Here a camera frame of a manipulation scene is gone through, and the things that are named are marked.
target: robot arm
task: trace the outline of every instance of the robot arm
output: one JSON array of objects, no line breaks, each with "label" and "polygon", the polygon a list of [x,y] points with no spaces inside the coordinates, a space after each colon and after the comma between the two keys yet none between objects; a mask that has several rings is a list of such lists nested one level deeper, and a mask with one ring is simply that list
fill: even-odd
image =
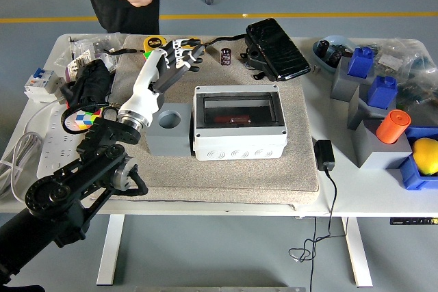
[{"label": "robot arm", "polygon": [[[183,46],[194,47],[183,49]],[[139,196],[148,189],[138,164],[117,142],[137,144],[159,110],[158,97],[192,66],[205,46],[199,40],[169,42],[154,50],[120,108],[118,122],[97,118],[78,145],[80,159],[36,181],[27,191],[27,208],[0,227],[0,287],[52,241],[62,246],[85,239],[90,220],[112,195]],[[133,181],[137,188],[130,188]],[[81,200],[103,188],[90,208]]]},{"label": "robot arm", "polygon": [[132,97],[118,111],[118,121],[143,131],[152,123],[152,115],[160,108],[158,98],[193,66],[205,46],[200,40],[179,39],[151,52],[133,87]]}]

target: plastic bag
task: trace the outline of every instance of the plastic bag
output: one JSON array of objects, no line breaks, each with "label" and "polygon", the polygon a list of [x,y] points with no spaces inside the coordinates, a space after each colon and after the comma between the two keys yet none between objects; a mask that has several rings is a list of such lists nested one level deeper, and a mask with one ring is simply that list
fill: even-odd
[{"label": "plastic bag", "polygon": [[66,71],[66,81],[74,81],[77,70],[86,64],[101,59],[107,69],[113,72],[118,67],[120,56],[104,53],[122,48],[125,36],[120,33],[83,35],[69,42],[69,46],[55,60],[55,64],[62,66]]},{"label": "plastic bag", "polygon": [[375,75],[391,76],[398,83],[417,78],[418,83],[434,83],[438,87],[438,68],[430,58],[426,47],[414,39],[387,39],[373,45]]},{"label": "plastic bag", "polygon": [[422,42],[414,39],[386,39],[366,45],[374,56],[374,74],[397,79],[397,106],[410,110],[416,105],[438,104],[438,68]]}]

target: rubik's cube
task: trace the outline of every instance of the rubik's cube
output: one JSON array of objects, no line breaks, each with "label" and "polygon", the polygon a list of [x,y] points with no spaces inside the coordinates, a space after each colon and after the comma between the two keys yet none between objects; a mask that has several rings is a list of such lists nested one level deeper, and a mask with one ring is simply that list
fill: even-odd
[{"label": "rubik's cube", "polygon": [[78,111],[76,114],[75,123],[79,129],[88,129],[93,125],[96,118],[100,118],[102,115],[102,109],[97,110],[94,113]]}]

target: gray floor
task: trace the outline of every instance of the gray floor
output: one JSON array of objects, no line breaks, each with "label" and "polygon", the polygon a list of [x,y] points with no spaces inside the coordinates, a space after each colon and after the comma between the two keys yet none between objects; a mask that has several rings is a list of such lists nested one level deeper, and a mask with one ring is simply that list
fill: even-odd
[{"label": "gray floor", "polygon": [[[437,12],[438,0],[162,0],[162,14]],[[89,0],[1,0],[0,18],[92,16]],[[164,20],[163,34],[233,36],[259,19]],[[291,37],[414,38],[438,61],[437,15],[419,17],[280,18]],[[27,101],[24,83],[44,65],[56,38],[102,32],[96,22],[0,24],[0,152]],[[0,224],[10,215],[0,215]],[[60,250],[50,245],[12,284],[46,291],[133,291],[136,286],[307,287],[310,263],[289,248],[311,237],[313,221],[275,217],[129,216],[115,285],[96,287],[108,216],[97,216],[87,239]],[[327,219],[318,224],[325,233]],[[434,226],[394,227],[389,219],[359,219],[373,291],[436,291]],[[333,232],[342,231],[334,220]],[[356,291],[345,239],[318,245],[314,291]]]}]

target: blue 3d printed part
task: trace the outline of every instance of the blue 3d printed part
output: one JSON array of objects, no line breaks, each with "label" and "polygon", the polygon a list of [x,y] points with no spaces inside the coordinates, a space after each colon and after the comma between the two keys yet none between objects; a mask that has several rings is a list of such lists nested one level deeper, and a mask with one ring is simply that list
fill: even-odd
[{"label": "blue 3d printed part", "polygon": [[368,90],[367,105],[387,109],[397,95],[397,80],[378,75]]},{"label": "blue 3d printed part", "polygon": [[371,48],[356,48],[348,64],[347,74],[358,78],[366,78],[371,70],[373,60],[374,54]]}]

